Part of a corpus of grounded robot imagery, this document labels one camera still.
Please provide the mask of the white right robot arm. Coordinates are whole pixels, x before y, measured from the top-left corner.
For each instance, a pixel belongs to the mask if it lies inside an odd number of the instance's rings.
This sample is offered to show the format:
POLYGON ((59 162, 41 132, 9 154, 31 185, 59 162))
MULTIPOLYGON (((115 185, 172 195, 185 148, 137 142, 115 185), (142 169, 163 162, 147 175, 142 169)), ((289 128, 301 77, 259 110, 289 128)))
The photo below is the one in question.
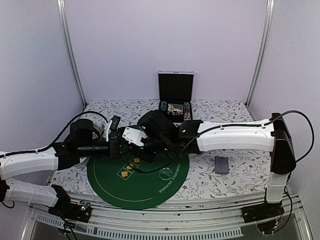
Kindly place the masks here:
POLYGON ((265 190, 265 202, 259 206, 262 218, 269 218, 278 210, 287 178, 296 168, 291 135, 279 113, 270 119, 254 122, 214 123, 187 120, 176 127, 160 110, 144 114, 137 125, 146 134, 142 137, 143 151, 199 154, 213 150, 258 150, 270 153, 270 174, 265 190))

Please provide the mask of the long mixed chip row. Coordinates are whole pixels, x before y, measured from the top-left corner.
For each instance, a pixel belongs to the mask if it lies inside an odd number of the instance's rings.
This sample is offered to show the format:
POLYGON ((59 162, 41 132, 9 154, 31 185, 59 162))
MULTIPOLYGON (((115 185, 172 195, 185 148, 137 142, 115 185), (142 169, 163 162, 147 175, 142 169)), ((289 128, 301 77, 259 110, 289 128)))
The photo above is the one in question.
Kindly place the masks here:
POLYGON ((184 121, 192 120, 191 104, 189 102, 183 103, 183 120, 184 121))

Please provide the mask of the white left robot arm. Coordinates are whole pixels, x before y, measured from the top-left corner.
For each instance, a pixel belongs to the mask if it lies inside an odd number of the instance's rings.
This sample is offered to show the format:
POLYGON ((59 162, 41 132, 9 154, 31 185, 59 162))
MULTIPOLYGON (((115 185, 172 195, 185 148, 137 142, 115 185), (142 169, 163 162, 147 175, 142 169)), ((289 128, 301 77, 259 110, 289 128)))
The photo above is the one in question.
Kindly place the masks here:
POLYGON ((16 180, 23 174, 40 171, 66 170, 81 166, 95 157, 115 157, 119 151, 109 133, 117 130, 118 120, 111 120, 102 130, 89 119, 79 119, 70 125, 63 142, 17 152, 0 154, 0 200, 40 204, 55 208, 63 217, 74 213, 74 205, 61 186, 42 186, 16 180))

